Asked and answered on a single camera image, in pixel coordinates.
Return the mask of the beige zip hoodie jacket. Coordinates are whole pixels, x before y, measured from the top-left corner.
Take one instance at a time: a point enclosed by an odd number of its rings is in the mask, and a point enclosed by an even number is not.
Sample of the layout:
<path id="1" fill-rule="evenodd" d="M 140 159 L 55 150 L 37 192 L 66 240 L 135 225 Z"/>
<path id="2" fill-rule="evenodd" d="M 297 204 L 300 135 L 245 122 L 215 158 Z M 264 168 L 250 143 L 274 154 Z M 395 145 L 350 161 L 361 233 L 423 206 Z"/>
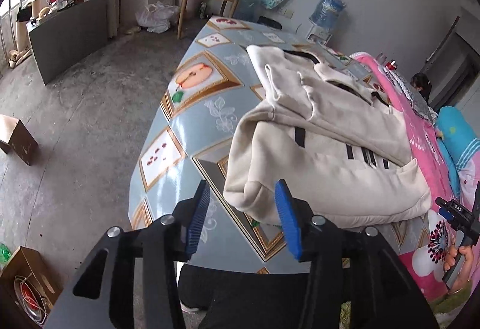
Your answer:
<path id="1" fill-rule="evenodd" d="M 426 214 L 431 189 L 413 155 L 404 115 L 323 62 L 278 47 L 247 48 L 265 98 L 239 121 L 224 199 L 256 221 L 280 221 L 274 190 L 342 228 Z"/>

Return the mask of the pink floral blanket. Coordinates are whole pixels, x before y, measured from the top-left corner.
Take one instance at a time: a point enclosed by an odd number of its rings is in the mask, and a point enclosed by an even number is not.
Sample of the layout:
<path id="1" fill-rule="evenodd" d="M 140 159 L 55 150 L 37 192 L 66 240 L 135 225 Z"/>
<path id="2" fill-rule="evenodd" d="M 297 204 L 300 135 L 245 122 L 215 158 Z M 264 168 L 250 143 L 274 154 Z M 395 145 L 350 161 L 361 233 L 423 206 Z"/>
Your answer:
<path id="1" fill-rule="evenodd" d="M 424 174 L 431 196 L 457 200 L 467 209 L 472 209 L 473 203 L 457 199 L 452 191 L 447 164 L 440 152 L 435 130 L 439 113 L 431 109 L 420 93 L 389 66 L 380 65 L 366 52 L 357 52 L 352 55 L 352 59 L 371 70 L 372 76 L 368 84 L 384 90 L 391 104 L 403 113 L 412 154 Z M 473 246 L 473 252 L 465 255 L 470 269 L 467 279 L 460 283 L 457 291 L 448 289 L 442 280 L 444 260 L 450 247 L 460 245 L 463 235 L 453 230 L 439 214 L 437 204 L 431 205 L 425 218 L 418 248 L 400 254 L 400 259 L 417 281 L 428 302 L 433 304 L 435 311 L 443 314 L 464 304 L 478 285 L 479 246 Z"/>

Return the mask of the cyan pillow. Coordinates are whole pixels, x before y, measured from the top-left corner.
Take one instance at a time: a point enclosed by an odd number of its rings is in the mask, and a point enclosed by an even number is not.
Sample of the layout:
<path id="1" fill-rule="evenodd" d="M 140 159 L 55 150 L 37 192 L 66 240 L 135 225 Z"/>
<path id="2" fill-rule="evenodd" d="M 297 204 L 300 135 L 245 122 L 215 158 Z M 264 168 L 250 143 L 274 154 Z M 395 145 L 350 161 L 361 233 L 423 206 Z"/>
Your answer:
<path id="1" fill-rule="evenodd" d="M 439 109 L 435 130 L 454 196 L 472 204 L 479 183 L 479 138 L 453 106 Z"/>

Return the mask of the green plastic bottle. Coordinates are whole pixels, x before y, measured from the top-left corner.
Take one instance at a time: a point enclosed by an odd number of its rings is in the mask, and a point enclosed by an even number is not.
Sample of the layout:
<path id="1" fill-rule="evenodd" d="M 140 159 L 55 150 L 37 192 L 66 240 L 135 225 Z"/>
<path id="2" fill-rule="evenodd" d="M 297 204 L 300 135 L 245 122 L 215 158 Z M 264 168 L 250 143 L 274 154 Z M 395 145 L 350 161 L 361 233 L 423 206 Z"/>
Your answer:
<path id="1" fill-rule="evenodd" d="M 4 266 L 11 258 L 11 250 L 3 243 L 0 244 L 0 265 Z"/>

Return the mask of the person with dark hair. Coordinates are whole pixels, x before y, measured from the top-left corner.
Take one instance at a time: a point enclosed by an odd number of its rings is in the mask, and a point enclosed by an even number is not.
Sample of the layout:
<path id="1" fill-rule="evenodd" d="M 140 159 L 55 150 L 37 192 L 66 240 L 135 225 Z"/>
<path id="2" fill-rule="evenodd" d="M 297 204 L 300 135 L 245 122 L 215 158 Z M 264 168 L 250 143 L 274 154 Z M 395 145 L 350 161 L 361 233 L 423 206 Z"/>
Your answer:
<path id="1" fill-rule="evenodd" d="M 414 74 L 411 78 L 410 84 L 420 93 L 425 102 L 429 104 L 432 84 L 428 77 L 423 73 Z"/>

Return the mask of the brown cardboard box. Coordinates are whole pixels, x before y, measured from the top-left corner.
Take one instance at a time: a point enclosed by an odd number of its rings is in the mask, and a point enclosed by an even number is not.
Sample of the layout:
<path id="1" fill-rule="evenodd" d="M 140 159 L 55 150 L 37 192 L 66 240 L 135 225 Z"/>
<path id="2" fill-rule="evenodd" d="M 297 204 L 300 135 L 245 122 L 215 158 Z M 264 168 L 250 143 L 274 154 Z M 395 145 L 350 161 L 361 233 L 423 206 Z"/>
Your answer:
<path id="1" fill-rule="evenodd" d="M 38 143 L 20 119 L 1 114 L 0 147 L 6 154 L 13 151 L 30 166 L 38 149 Z"/>

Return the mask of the white water dispenser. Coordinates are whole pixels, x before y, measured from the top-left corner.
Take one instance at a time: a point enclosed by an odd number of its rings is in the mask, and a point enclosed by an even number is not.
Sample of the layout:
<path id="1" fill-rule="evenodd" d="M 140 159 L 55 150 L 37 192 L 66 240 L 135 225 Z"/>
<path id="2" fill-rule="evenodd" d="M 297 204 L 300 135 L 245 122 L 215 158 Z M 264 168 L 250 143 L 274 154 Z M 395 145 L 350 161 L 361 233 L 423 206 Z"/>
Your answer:
<path id="1" fill-rule="evenodd" d="M 306 40 L 311 43 L 326 46 L 329 43 L 331 37 L 332 34 L 329 32 L 329 30 L 315 24 L 311 24 L 311 27 L 306 35 Z"/>

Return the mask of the patterned blue bed sheet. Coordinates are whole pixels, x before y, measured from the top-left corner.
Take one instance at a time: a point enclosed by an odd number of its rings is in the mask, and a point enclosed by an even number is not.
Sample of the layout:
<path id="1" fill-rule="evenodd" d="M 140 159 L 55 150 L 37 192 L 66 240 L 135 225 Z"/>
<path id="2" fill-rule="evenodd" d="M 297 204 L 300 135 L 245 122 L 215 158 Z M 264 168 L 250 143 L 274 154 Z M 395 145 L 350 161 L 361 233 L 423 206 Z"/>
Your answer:
<path id="1" fill-rule="evenodd" d="M 287 32 L 214 17 L 202 27 L 168 83 L 130 182 L 128 216 L 134 229 L 171 213 L 206 180 L 211 189 L 195 266 L 261 274 L 304 272 L 287 251 L 279 227 L 237 211 L 223 197 L 230 145 L 241 117 L 264 99 L 247 46 L 310 52 L 384 95 L 383 71 Z"/>

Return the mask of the blue water jug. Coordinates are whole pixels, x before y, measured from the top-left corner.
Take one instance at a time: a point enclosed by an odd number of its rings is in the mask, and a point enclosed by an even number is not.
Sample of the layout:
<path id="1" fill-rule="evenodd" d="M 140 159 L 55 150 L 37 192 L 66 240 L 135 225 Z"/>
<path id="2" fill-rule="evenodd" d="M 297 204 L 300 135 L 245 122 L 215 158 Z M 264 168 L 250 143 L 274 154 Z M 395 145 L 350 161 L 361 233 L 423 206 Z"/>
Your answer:
<path id="1" fill-rule="evenodd" d="M 345 7 L 343 0 L 320 0 L 309 20 L 315 26 L 331 31 Z"/>

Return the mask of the white plastic bag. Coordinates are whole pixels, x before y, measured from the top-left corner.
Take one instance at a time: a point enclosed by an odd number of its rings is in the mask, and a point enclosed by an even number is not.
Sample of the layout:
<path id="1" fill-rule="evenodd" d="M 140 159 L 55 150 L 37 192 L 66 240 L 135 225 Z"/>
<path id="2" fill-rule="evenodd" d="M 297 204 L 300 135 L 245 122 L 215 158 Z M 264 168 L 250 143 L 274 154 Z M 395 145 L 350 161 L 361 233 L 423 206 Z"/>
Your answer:
<path id="1" fill-rule="evenodd" d="M 157 1 L 148 4 L 135 13 L 137 25 L 148 32 L 162 34 L 176 25 L 180 15 L 180 8 L 175 0 Z"/>

